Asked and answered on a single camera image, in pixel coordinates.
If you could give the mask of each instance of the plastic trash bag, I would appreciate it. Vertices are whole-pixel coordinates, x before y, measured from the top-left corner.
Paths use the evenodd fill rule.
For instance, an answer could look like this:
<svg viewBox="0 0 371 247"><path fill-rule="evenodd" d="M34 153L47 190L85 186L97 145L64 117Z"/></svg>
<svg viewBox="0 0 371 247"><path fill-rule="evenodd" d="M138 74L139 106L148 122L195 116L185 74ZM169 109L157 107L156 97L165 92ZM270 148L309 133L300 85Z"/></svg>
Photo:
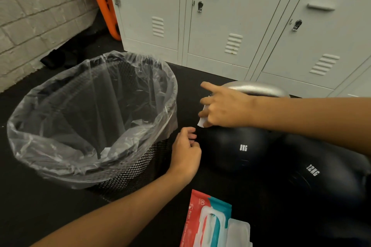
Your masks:
<svg viewBox="0 0 371 247"><path fill-rule="evenodd" d="M164 61L112 51L32 89L8 120L10 146L44 178L90 187L135 166L169 137L177 128L177 92Z"/></svg>

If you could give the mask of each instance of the locker vent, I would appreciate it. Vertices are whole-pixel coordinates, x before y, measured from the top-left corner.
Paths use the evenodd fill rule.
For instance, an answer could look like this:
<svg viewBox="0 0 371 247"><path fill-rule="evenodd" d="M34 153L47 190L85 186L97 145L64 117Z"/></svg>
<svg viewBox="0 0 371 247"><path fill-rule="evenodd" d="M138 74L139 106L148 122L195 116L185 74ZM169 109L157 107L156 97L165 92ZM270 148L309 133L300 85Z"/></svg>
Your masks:
<svg viewBox="0 0 371 247"><path fill-rule="evenodd" d="M232 55L237 55L238 48L241 45L243 36L239 34L229 34L227 45L224 52Z"/></svg>
<svg viewBox="0 0 371 247"><path fill-rule="evenodd" d="M153 35L164 37L164 19L152 17L152 32Z"/></svg>
<svg viewBox="0 0 371 247"><path fill-rule="evenodd" d="M318 75L326 75L326 73L333 67L333 65L336 64L337 60L339 59L339 56L323 54L319 59L319 62L316 63L309 72Z"/></svg>

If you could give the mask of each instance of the kettlebell handle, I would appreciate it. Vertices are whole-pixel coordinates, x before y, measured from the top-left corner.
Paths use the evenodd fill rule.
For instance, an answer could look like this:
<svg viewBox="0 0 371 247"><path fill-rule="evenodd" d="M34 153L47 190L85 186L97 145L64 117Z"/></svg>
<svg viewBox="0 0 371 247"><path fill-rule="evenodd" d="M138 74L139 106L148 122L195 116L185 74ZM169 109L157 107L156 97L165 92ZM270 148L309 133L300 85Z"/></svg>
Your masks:
<svg viewBox="0 0 371 247"><path fill-rule="evenodd" d="M251 81L233 81L223 85L248 95L267 96L267 97L288 97L289 93L285 90L266 83L251 82Z"/></svg>

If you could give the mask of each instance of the black kettlebell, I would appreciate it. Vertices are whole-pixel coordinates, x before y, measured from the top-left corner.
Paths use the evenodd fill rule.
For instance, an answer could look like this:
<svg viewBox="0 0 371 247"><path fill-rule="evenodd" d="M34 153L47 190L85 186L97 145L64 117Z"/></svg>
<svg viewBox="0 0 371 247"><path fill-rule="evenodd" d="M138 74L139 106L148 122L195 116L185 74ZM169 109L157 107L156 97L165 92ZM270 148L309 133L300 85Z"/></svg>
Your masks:
<svg viewBox="0 0 371 247"><path fill-rule="evenodd" d="M371 165L366 156L294 134L281 137L269 152L274 179L285 179L296 194L344 208L356 208L367 198Z"/></svg>
<svg viewBox="0 0 371 247"><path fill-rule="evenodd" d="M254 96L290 97L281 88L258 82L234 81L223 86ZM279 136L277 132L254 127L197 127L196 133L203 162L228 173L257 165L269 144Z"/></svg>

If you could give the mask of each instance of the black mesh trash can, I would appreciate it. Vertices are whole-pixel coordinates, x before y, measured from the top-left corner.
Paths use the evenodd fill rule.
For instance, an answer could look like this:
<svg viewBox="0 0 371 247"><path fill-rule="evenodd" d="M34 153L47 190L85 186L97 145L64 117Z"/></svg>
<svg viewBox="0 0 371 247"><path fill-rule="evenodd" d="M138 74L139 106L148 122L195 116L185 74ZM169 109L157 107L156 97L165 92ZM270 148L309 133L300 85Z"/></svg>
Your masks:
<svg viewBox="0 0 371 247"><path fill-rule="evenodd" d="M112 201L169 164L177 91L164 61L113 51L32 89L8 120L9 142L43 178Z"/></svg>

